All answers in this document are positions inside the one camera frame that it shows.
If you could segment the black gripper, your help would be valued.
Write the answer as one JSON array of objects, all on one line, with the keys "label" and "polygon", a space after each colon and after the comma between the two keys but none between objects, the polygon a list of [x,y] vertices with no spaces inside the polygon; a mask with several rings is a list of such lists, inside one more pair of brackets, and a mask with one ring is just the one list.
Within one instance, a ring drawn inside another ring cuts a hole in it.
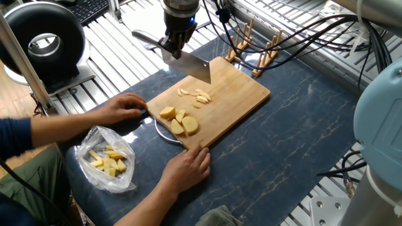
[{"label": "black gripper", "polygon": [[171,53],[172,57],[180,58],[180,52],[188,43],[197,27],[195,16],[179,18],[165,13],[166,37],[161,38],[158,44],[162,49]]}]

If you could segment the person's left hand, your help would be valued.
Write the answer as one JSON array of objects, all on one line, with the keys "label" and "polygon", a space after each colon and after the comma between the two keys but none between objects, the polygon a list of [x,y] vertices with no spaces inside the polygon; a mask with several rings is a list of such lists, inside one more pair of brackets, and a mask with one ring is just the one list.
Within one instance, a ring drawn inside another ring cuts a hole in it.
[{"label": "person's left hand", "polygon": [[98,124],[115,124],[126,119],[139,118],[147,109],[146,101],[134,93],[119,94],[108,100],[102,107],[93,110]]}]

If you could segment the person's right hand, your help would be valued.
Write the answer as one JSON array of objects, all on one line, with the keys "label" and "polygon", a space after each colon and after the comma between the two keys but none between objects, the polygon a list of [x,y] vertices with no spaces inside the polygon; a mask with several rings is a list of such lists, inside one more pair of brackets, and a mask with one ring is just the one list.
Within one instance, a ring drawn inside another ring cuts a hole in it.
[{"label": "person's right hand", "polygon": [[209,148],[201,148],[199,144],[184,150],[169,160],[160,184],[168,191],[179,195],[210,175],[210,160]]}]

